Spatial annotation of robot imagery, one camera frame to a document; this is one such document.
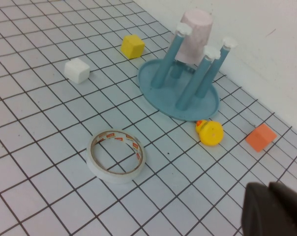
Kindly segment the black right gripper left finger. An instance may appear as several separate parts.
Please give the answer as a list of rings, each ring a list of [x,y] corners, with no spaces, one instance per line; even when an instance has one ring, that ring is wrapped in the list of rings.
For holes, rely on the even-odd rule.
[[[268,186],[246,186],[241,216],[245,236],[297,236],[297,228]]]

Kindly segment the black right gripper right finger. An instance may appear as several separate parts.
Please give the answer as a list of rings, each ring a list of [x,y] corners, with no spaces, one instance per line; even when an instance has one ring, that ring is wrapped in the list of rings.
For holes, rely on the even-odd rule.
[[[297,192],[278,182],[271,182],[268,188],[292,219],[292,225],[297,228]]]

